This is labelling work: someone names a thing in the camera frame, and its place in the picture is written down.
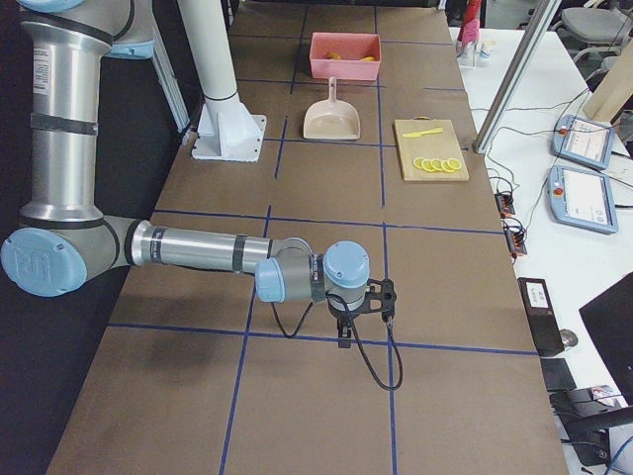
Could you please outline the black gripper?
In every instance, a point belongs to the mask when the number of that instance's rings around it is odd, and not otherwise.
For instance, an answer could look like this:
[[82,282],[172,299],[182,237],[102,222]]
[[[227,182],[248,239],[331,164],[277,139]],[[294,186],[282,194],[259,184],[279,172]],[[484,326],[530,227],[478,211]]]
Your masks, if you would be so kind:
[[348,322],[360,315],[379,313],[387,323],[396,314],[397,293],[394,282],[389,279],[376,280],[370,278],[364,288],[344,289],[332,287],[326,294],[326,302],[330,312],[337,321],[337,345],[339,348],[350,348],[352,345],[352,329]]

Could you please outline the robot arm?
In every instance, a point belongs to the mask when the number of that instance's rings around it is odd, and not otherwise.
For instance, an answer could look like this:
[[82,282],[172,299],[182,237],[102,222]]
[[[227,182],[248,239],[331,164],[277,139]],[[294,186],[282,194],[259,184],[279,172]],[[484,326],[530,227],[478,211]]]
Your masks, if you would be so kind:
[[[30,197],[31,42],[14,1],[1,4],[1,236]],[[176,153],[167,103],[152,66],[107,60],[105,107],[96,165],[96,202],[107,213],[148,217]],[[64,297],[42,298],[1,279],[2,360],[90,358],[112,316],[128,272],[118,269]]]

